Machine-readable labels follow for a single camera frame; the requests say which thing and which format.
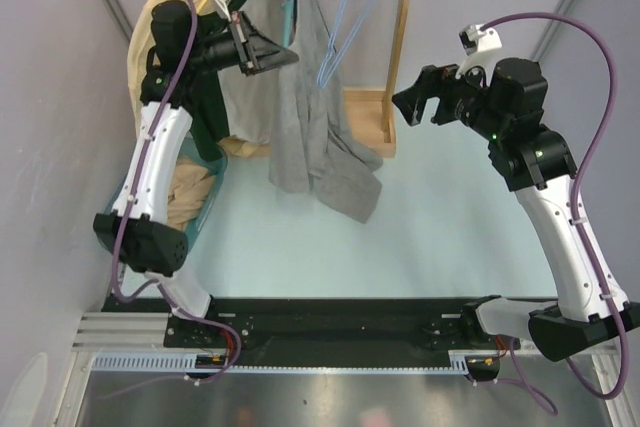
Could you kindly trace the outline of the grey t-shirt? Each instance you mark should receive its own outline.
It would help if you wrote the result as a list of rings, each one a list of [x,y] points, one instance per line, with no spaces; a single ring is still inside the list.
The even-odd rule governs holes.
[[[375,172],[383,159],[354,137],[340,77],[333,75],[324,88],[317,84],[329,47],[318,0],[296,0],[296,7],[289,48],[299,61],[278,70],[269,181],[287,193],[312,192],[329,208],[365,223],[381,194]]]

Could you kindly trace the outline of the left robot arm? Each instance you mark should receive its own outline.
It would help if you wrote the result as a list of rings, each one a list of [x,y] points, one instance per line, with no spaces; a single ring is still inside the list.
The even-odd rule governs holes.
[[[196,77],[227,68],[254,76],[299,57],[261,33],[243,11],[232,12],[212,32],[200,28],[200,20],[196,9],[181,0],[152,8],[136,146],[118,197],[110,212],[95,216],[93,229],[112,256],[112,292],[122,293],[120,267],[143,275],[173,312],[189,318],[187,336],[207,347],[219,339],[221,323],[206,313],[210,296],[186,265],[187,234],[168,222],[168,194],[180,149],[204,105]]]

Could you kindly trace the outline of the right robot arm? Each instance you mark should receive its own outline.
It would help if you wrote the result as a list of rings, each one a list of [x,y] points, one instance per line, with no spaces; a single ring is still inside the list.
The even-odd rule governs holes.
[[[493,168],[527,213],[549,263],[554,302],[488,296],[465,307],[463,340],[484,348],[497,335],[530,340],[552,362],[565,360],[620,332],[639,326],[639,305],[611,272],[604,273],[615,307],[608,308],[578,229],[588,219],[581,202],[572,216],[571,184],[577,167],[566,140],[542,124],[548,82],[538,63],[500,60],[491,76],[455,64],[422,68],[414,84],[392,97],[410,126],[421,123],[426,103],[437,99],[432,123],[459,121],[488,142]]]

